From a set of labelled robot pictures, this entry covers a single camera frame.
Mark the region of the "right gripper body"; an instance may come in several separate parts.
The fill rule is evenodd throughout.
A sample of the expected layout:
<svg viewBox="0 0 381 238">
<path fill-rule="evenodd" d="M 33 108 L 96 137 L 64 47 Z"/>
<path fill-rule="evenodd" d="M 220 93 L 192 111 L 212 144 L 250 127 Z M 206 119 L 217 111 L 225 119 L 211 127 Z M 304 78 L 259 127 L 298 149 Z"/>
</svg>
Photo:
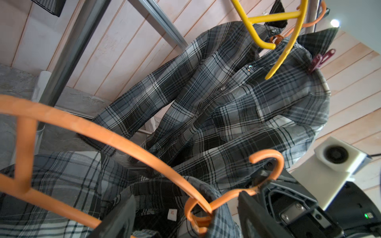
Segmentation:
<svg viewBox="0 0 381 238">
<path fill-rule="evenodd" d="M 260 187 L 253 198 L 293 238 L 342 238 L 343 229 L 318 205 L 317 199 L 283 170 Z"/>
</svg>

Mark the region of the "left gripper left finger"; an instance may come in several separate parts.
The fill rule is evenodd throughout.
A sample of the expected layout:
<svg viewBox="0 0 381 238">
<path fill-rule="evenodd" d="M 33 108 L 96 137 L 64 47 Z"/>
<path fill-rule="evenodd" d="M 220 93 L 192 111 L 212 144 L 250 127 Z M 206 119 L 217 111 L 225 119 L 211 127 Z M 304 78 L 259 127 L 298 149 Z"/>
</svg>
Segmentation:
<svg viewBox="0 0 381 238">
<path fill-rule="evenodd" d="M 123 198 L 88 238 L 130 238 L 133 233 L 136 206 L 133 195 Z"/>
</svg>

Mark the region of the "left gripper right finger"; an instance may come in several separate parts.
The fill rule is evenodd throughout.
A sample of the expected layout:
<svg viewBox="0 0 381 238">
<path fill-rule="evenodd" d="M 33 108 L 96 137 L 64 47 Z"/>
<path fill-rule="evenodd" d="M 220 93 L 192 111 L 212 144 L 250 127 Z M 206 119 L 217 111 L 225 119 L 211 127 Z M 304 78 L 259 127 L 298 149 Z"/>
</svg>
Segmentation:
<svg viewBox="0 0 381 238">
<path fill-rule="evenodd" d="M 244 238 L 286 237 L 286 231 L 245 191 L 238 197 L 238 214 Z"/>
</svg>

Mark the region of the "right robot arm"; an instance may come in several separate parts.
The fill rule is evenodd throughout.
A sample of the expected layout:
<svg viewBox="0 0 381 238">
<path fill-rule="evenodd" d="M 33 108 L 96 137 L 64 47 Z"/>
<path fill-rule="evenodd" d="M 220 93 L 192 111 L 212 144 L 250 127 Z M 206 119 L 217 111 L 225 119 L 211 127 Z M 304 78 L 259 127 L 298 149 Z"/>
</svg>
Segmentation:
<svg viewBox="0 0 381 238">
<path fill-rule="evenodd" d="M 254 199 L 293 238 L 379 238 L 381 212 L 353 182 L 346 182 L 327 209 L 290 173 L 265 182 Z"/>
</svg>

